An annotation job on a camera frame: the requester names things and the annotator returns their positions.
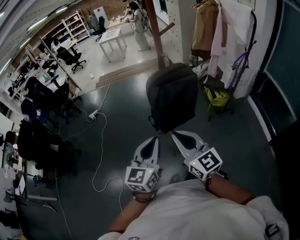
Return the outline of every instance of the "floor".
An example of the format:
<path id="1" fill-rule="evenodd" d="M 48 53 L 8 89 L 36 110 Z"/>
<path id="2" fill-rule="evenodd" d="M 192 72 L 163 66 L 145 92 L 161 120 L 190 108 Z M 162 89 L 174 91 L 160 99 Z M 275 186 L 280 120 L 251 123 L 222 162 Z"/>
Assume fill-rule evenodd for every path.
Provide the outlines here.
<path id="1" fill-rule="evenodd" d="M 166 24 L 159 18 L 157 18 L 157 22 L 160 30 L 166 27 Z M 70 66 L 66 66 L 66 70 L 74 79 L 74 81 L 80 86 L 82 93 L 96 89 L 96 84 L 99 80 L 99 77 L 105 74 L 157 57 L 152 37 L 147 35 L 148 42 L 151 45 L 151 50 L 138 52 L 137 50 L 139 49 L 139 46 L 135 41 L 134 31 L 131 29 L 129 23 L 122 26 L 122 33 L 125 36 L 125 41 L 127 44 L 127 47 L 125 48 L 123 42 L 121 41 L 121 46 L 125 48 L 126 58 L 122 57 L 116 41 L 112 42 L 112 47 L 114 49 L 113 52 L 108 44 L 103 45 L 111 59 L 111 63 L 106 60 L 98 42 L 95 42 L 97 36 L 87 38 L 75 47 L 78 48 L 78 52 L 82 53 L 80 60 L 86 60 L 87 62 L 83 63 L 84 68 L 82 69 L 79 67 L 75 71 L 75 74 L 73 74 L 71 71 Z M 177 56 L 172 52 L 170 43 L 170 33 L 166 32 L 162 36 L 163 50 L 165 53 L 170 55 L 174 62 L 177 62 Z"/>
<path id="2" fill-rule="evenodd" d="M 182 181 L 186 176 L 186 169 L 182 166 L 183 157 L 179 153 L 173 155 L 170 137 L 157 133 L 147 119 L 150 106 L 145 84 L 152 72 L 128 77 L 110 86 L 102 110 L 108 123 L 103 133 L 103 162 L 95 177 L 95 187 L 98 190 L 113 176 L 124 177 L 137 146 L 154 135 L 160 139 L 158 164 L 163 168 L 157 187 Z M 104 86 L 84 94 L 79 106 L 90 114 L 99 107 L 106 89 L 107 86 Z M 224 162 L 222 170 L 228 173 L 230 181 L 256 195 L 270 196 L 280 209 L 275 159 L 250 105 L 247 102 L 237 103 L 234 115 L 224 114 L 213 118 L 211 122 L 207 121 L 207 107 L 203 92 L 199 91 L 196 116 L 178 129 L 195 132 L 211 147 L 215 147 Z M 111 181 L 101 193 L 96 192 L 92 186 L 92 178 L 100 163 L 101 132 L 104 126 L 105 119 L 102 115 L 97 116 L 96 122 L 91 126 L 84 113 L 79 115 L 75 112 L 70 118 L 70 124 L 62 122 L 60 128 L 62 138 L 68 138 L 82 150 L 82 155 L 76 160 L 78 175 L 58 177 L 61 203 L 75 240 L 97 239 L 108 230 L 120 213 L 120 179 Z M 50 195 L 57 195 L 55 181 L 52 190 L 47 191 Z M 131 198 L 131 191 L 124 186 L 122 205 L 125 206 Z M 52 205 L 58 210 L 57 213 L 30 203 L 19 207 L 23 231 L 27 233 L 28 240 L 70 239 L 59 203 L 52 202 Z"/>

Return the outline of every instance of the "gray floor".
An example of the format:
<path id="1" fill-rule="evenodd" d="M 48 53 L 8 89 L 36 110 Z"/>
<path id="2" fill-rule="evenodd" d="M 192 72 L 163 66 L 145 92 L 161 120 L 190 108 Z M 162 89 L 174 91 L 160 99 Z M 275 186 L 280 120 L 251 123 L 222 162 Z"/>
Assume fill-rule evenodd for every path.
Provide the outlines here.
<path id="1" fill-rule="evenodd" d="M 95 186 L 102 189 L 115 175 L 125 176 L 136 147 L 147 138 L 158 135 L 161 141 L 160 167 L 163 168 L 158 186 L 184 180 L 186 169 L 183 157 L 173 155 L 169 136 L 158 134 L 147 117 L 150 106 L 145 92 L 149 73 L 141 74 L 111 85 L 103 107 L 108 123 L 104 131 L 103 162 L 95 178 Z M 88 114 L 99 107 L 106 87 L 84 95 L 80 107 Z M 256 195 L 268 195 L 280 209 L 279 182 L 276 163 L 259 122 L 248 103 L 239 104 L 234 115 L 224 114 L 207 121 L 207 102 L 201 91 L 198 94 L 196 117 L 185 123 L 181 130 L 199 134 L 223 159 L 222 170 L 231 181 L 248 188 Z M 87 128 L 91 123 L 74 112 L 67 126 L 61 125 L 60 135 L 66 138 Z M 82 150 L 77 158 L 78 175 L 66 174 L 58 178 L 62 206 L 75 240 L 96 240 L 104 234 L 120 213 L 118 197 L 122 183 L 114 179 L 102 192 L 92 187 L 92 178 L 100 162 L 103 116 L 79 136 L 69 140 Z M 123 206 L 131 199 L 131 191 L 124 186 L 121 197 Z M 58 202 L 52 203 L 59 211 L 31 205 L 22 206 L 20 215 L 27 222 L 23 230 L 28 240 L 70 239 Z"/>

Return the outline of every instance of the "black backpack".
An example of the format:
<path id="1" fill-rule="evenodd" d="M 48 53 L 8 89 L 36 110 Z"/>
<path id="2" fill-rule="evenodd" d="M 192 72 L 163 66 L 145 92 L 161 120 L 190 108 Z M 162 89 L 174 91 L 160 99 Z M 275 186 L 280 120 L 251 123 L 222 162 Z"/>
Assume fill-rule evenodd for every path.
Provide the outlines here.
<path id="1" fill-rule="evenodd" d="M 146 83 L 153 127 L 167 133 L 195 116 L 197 74 L 183 63 L 155 72 Z"/>

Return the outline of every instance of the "white table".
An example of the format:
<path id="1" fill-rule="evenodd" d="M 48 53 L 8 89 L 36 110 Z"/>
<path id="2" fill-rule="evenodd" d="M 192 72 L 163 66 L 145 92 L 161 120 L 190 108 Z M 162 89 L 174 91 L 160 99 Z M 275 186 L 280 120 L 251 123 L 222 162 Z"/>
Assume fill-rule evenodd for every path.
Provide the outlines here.
<path id="1" fill-rule="evenodd" d="M 61 67 L 58 67 L 54 76 L 58 75 L 58 78 L 56 79 L 57 83 L 59 86 L 62 86 L 65 82 L 66 82 L 66 79 L 67 79 L 67 75 L 66 73 L 62 70 Z M 39 74 L 37 76 L 37 79 L 44 85 L 46 86 L 47 88 L 51 89 L 52 92 L 55 92 L 57 90 L 57 87 L 54 83 L 52 83 L 50 80 L 45 82 L 44 80 L 44 77 L 43 77 L 43 74 Z"/>
<path id="2" fill-rule="evenodd" d="M 126 58 L 125 53 L 123 52 L 122 47 L 121 47 L 121 44 L 120 44 L 120 41 L 119 41 L 119 37 L 120 37 L 120 36 L 121 36 L 122 39 L 123 39 L 123 42 L 124 42 L 125 47 L 127 47 L 126 42 L 125 42 L 125 40 L 124 40 L 124 37 L 123 37 L 123 35 L 122 35 L 122 33 L 121 33 L 121 28 L 117 28 L 117 29 L 114 29 L 114 30 L 111 30 L 111 31 L 108 31 L 108 32 L 103 33 L 102 37 L 100 38 L 100 40 L 99 40 L 99 42 L 98 42 L 98 44 L 100 45 L 100 47 L 101 47 L 101 49 L 102 49 L 102 51 L 103 51 L 105 57 L 106 57 L 107 60 L 108 60 L 108 62 L 111 62 L 111 61 L 110 61 L 110 59 L 109 59 L 109 57 L 108 57 L 108 55 L 107 55 L 107 53 L 106 53 L 106 51 L 105 51 L 105 49 L 104 49 L 104 47 L 103 47 L 102 45 L 103 45 L 104 43 L 108 43 L 109 46 L 111 47 L 111 50 L 113 51 L 113 47 L 112 47 L 112 45 L 111 45 L 111 43 L 110 43 L 110 41 L 113 41 L 113 40 L 116 40 L 116 41 L 117 41 L 117 44 L 118 44 L 118 46 L 119 46 L 119 48 L 120 48 L 120 50 L 121 50 L 121 53 L 122 53 L 122 55 L 123 55 L 123 58 Z"/>
<path id="3" fill-rule="evenodd" d="M 77 39 L 74 39 L 72 41 L 71 41 L 71 39 L 68 39 L 68 40 L 60 43 L 60 46 L 64 47 L 67 50 L 71 49 L 74 54 L 77 54 L 76 50 L 74 49 L 74 45 L 77 44 L 77 41 L 78 41 Z"/>

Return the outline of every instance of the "bag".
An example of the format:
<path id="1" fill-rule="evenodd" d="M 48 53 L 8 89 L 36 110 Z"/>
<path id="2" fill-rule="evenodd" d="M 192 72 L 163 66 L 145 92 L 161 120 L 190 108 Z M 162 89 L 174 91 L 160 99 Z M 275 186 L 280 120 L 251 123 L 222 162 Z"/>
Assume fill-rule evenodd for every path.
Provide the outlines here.
<path id="1" fill-rule="evenodd" d="M 236 87 L 233 96 L 238 98 L 246 97 L 254 84 L 255 76 L 258 72 L 258 68 L 246 68 L 242 77 Z"/>
<path id="2" fill-rule="evenodd" d="M 229 101 L 229 94 L 225 91 L 213 91 L 207 87 L 204 87 L 204 93 L 206 94 L 211 105 L 216 107 L 224 107 Z"/>
<path id="3" fill-rule="evenodd" d="M 233 82 L 236 77 L 240 74 L 241 64 L 246 56 L 246 52 L 244 52 L 241 56 L 238 57 L 236 61 L 234 61 L 233 65 L 226 64 L 225 69 L 223 71 L 223 76 L 221 81 L 224 83 L 224 87 L 226 89 L 232 87 Z"/>
<path id="4" fill-rule="evenodd" d="M 147 13 L 144 9 L 142 9 L 142 8 L 140 8 L 140 11 L 141 11 L 141 13 L 142 13 L 142 19 L 141 19 L 142 27 L 143 27 L 144 31 L 147 31 L 148 28 L 149 28 L 149 17 L 148 17 L 148 13 Z"/>
<path id="5" fill-rule="evenodd" d="M 167 133 L 195 116 L 197 75 L 183 63 L 155 72 L 146 83 L 153 127 Z"/>

